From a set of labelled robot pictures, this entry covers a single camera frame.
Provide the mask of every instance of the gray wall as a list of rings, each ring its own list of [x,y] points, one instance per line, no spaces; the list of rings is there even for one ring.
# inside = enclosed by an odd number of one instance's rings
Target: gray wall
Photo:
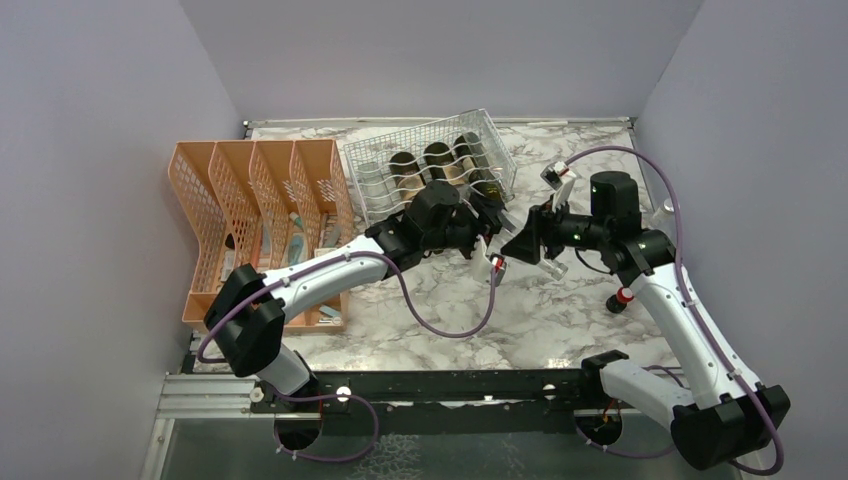
[[[136,478],[196,255],[166,165],[238,117],[177,0],[4,1],[0,45],[0,478]]]
[[[636,115],[702,0],[181,0],[249,119]]]
[[[844,0],[706,0],[636,130],[682,197],[693,283],[793,401],[782,478],[848,468],[846,22]]]

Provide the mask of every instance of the wire basket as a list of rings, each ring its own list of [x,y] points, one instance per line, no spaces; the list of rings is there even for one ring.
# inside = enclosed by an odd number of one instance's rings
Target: wire basket
[[[425,153],[425,149],[436,142],[450,148],[451,161],[440,166],[428,165],[426,157],[431,154]],[[410,158],[395,165],[416,164],[423,183],[411,186],[409,182],[404,182],[404,179],[419,173],[395,174],[390,170],[389,160],[401,152],[410,153],[414,160]],[[471,187],[494,181],[504,201],[513,197],[512,186],[517,170],[515,162],[489,114],[483,109],[350,143],[345,146],[344,153],[362,207],[362,217],[369,226],[401,211],[412,201],[417,191],[432,181],[461,183]],[[457,173],[447,178],[444,174],[442,178],[434,178],[436,169],[447,172],[450,168],[454,168],[453,171]]]

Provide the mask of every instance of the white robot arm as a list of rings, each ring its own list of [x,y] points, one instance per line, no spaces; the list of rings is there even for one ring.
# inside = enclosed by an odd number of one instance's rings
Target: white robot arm
[[[726,373],[692,316],[697,294],[690,290],[687,302],[679,290],[674,246],[662,232],[641,226],[635,181],[622,172],[593,175],[592,214],[577,215],[569,212],[574,177],[567,173],[555,170],[556,179],[543,173],[557,191],[548,202],[530,209],[518,233],[502,232],[502,204],[480,196],[463,203],[452,186],[431,182],[408,210],[375,224],[335,252],[264,275],[249,265],[239,267],[207,313],[209,338],[215,337],[237,376],[256,374],[282,394],[296,395],[312,374],[302,358],[280,346],[283,326],[342,291],[412,268],[425,251],[459,249],[473,259],[476,278],[489,274],[487,281],[497,285],[505,271],[503,256],[539,264],[542,251],[545,259],[554,260],[565,247],[593,249],[657,322],[690,389],[645,371],[620,352],[584,360],[589,381],[597,383],[602,395],[632,405],[669,429],[678,450],[695,468],[764,447],[770,437],[736,377],[756,386],[775,425],[786,414],[789,400],[780,386],[762,384],[698,305],[717,344],[733,358],[736,370]]]

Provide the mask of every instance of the glass panel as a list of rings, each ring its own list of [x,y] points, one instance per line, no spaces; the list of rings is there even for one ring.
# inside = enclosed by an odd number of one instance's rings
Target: glass panel
[[[731,479],[723,465],[692,469],[676,453],[658,460],[628,460],[590,449],[576,435],[502,433],[483,435],[383,435],[362,460],[322,464],[275,454],[270,420],[178,420],[165,466],[165,479]],[[308,450],[344,455],[364,437],[319,438]],[[671,439],[642,415],[626,415],[622,449],[654,451]]]

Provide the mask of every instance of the white marble tabletop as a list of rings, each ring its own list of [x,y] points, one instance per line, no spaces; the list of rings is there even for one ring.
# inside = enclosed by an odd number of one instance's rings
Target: white marble tabletop
[[[399,130],[401,127],[262,128],[254,139],[336,138],[346,143]],[[557,158],[598,145],[632,146],[626,126],[557,127],[499,126],[504,143],[518,165],[515,199],[508,209],[522,220],[527,209],[551,193],[539,178]],[[620,152],[603,152],[578,162],[579,180],[571,195],[575,213],[588,213],[588,179],[604,170],[628,172],[639,182],[643,212],[651,210],[639,165]],[[596,254],[585,258],[600,265]],[[448,370],[579,367],[584,357],[621,350],[643,365],[676,364],[674,355],[645,309],[633,302],[619,315],[604,301],[620,286],[614,277],[592,272],[566,249],[559,261],[568,267],[560,281],[538,268],[512,262],[497,289],[489,324],[472,338],[438,337],[412,318],[397,280],[351,291],[350,321],[341,334],[285,335],[283,342],[321,370]],[[488,287],[471,279],[458,252],[434,255],[404,273],[413,301],[424,318],[442,330],[468,330],[479,322]],[[210,356],[218,356],[210,345]],[[226,365],[195,364],[195,372],[225,372]]]

